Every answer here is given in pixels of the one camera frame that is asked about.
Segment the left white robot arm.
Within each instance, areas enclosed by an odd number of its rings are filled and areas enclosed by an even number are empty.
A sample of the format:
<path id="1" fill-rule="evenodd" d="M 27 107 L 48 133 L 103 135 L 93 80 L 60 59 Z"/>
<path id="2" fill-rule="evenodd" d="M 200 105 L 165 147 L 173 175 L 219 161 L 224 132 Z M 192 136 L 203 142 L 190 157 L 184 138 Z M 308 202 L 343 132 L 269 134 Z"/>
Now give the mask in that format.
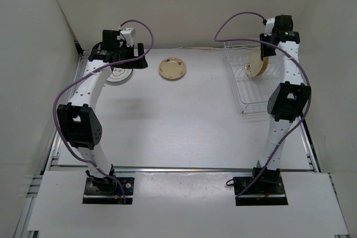
<path id="1" fill-rule="evenodd" d="M 64 143 L 75 158 L 87 165 L 87 175 L 104 193 L 115 191 L 117 180 L 100 145 L 103 130 L 95 108 L 117 61 L 122 62 L 124 69 L 147 68 L 143 44 L 133 43 L 135 34 L 132 27 L 103 30 L 102 41 L 94 45 L 88 56 L 83 80 L 68 103 L 56 109 Z"/>

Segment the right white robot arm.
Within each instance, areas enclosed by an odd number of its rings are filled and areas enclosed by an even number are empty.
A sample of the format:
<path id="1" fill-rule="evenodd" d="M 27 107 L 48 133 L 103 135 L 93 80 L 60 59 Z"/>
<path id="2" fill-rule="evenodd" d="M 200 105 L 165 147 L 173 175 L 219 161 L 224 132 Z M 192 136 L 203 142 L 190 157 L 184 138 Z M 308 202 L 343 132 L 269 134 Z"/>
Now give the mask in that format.
<path id="1" fill-rule="evenodd" d="M 279 83 L 267 103 L 269 131 L 257 166 L 253 169 L 250 186 L 256 193 L 263 193 L 271 181 L 279 177 L 284 140 L 309 102 L 311 87 L 306 73 L 298 61 L 299 33 L 293 30 L 291 15 L 279 15 L 265 21 L 260 34 L 260 57 L 275 57 L 279 64 Z"/>

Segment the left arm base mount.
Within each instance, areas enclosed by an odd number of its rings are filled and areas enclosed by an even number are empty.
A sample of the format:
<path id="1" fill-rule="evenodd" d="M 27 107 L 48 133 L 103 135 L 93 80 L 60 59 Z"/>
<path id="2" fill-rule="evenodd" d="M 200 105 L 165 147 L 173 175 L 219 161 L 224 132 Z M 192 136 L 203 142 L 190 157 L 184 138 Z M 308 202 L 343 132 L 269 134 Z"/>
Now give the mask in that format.
<path id="1" fill-rule="evenodd" d="M 83 204 L 131 205 L 134 194 L 134 177 L 117 177 L 120 183 L 107 178 L 87 176 Z"/>

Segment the cream plate with dark mark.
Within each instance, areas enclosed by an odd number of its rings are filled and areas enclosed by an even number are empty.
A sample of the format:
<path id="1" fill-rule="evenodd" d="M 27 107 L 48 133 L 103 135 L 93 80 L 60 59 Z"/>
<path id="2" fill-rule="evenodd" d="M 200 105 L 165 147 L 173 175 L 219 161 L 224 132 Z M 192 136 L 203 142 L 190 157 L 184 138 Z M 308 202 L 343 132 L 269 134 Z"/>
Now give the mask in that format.
<path id="1" fill-rule="evenodd" d="M 158 66 L 158 73 L 167 80 L 178 80 L 187 72 L 187 67 L 182 59 L 169 57 L 162 60 Z"/>

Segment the white green-rimmed plate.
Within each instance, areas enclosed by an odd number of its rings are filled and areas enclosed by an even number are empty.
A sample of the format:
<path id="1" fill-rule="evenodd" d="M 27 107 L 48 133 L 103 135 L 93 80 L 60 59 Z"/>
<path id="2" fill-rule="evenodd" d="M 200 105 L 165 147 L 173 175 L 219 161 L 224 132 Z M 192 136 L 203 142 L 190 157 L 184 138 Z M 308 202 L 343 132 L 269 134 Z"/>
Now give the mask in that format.
<path id="1" fill-rule="evenodd" d="M 114 68 L 111 75 L 107 78 L 108 83 L 121 84 L 126 82 L 133 75 L 133 69 Z"/>

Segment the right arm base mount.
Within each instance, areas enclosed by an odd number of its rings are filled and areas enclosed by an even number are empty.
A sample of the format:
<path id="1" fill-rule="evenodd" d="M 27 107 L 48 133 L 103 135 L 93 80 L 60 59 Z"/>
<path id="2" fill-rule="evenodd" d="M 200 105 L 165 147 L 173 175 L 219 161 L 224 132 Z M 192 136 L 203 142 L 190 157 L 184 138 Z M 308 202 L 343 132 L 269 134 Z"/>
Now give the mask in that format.
<path id="1" fill-rule="evenodd" d="M 287 206 L 288 200 L 282 177 L 277 183 L 257 181 L 242 195 L 243 189 L 253 180 L 252 177 L 233 177 L 226 181 L 227 187 L 234 188 L 236 206 Z"/>

